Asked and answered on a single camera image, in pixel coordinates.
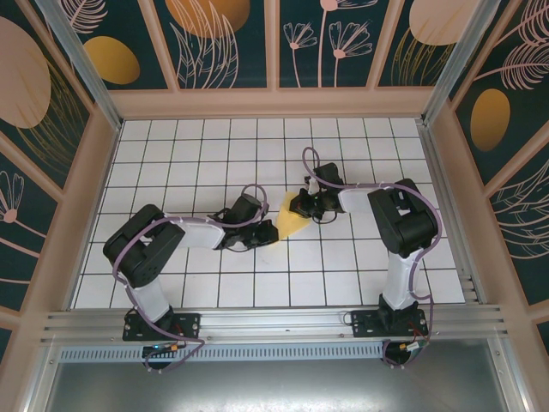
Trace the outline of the long aluminium mounting rail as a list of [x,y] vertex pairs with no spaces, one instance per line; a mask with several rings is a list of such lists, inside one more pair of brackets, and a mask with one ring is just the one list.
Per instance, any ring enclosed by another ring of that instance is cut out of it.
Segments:
[[[209,344],[351,341],[351,307],[198,309],[199,337]],[[121,344],[124,309],[51,312],[39,333],[43,344]],[[506,336],[497,305],[435,305],[433,340]]]

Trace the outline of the aluminium side rail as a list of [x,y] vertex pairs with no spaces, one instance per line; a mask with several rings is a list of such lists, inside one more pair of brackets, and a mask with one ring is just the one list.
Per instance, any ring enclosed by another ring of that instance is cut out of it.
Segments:
[[486,294],[480,283],[442,157],[430,130],[420,124],[418,131],[466,303],[484,305],[487,303]]

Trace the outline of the aluminium frame post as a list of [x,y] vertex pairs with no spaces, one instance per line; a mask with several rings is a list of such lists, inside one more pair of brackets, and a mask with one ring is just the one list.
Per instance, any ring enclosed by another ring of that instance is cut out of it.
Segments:
[[465,70],[468,61],[497,13],[500,2],[501,0],[480,0],[472,13],[421,114],[420,125],[425,129],[431,126],[441,111],[451,89]]
[[106,0],[33,1],[109,124],[119,131],[121,117],[79,37],[79,34],[92,34],[107,17]]

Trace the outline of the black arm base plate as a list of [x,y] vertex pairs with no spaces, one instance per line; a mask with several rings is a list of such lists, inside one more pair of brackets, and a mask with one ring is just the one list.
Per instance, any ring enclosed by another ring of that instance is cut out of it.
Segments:
[[[155,325],[167,333],[198,338],[201,315],[199,313],[174,313],[170,310]],[[124,316],[122,339],[125,342],[166,341],[169,337],[152,329],[135,310],[129,310]]]
[[351,312],[354,337],[404,337],[413,338],[415,333],[427,336],[428,324],[425,313],[420,310],[385,311],[364,310]]

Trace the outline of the grey metal panel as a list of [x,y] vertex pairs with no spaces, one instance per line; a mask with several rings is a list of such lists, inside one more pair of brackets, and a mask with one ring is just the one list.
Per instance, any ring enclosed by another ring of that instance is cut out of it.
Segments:
[[62,364],[32,412],[524,412],[483,356],[396,370],[379,360]]

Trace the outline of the yellow cloth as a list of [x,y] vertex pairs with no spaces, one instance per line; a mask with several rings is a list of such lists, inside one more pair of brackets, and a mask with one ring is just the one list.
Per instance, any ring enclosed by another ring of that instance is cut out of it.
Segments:
[[287,191],[278,212],[275,226],[278,230],[279,241],[287,239],[311,223],[310,218],[304,218],[290,210],[290,202],[297,193]]

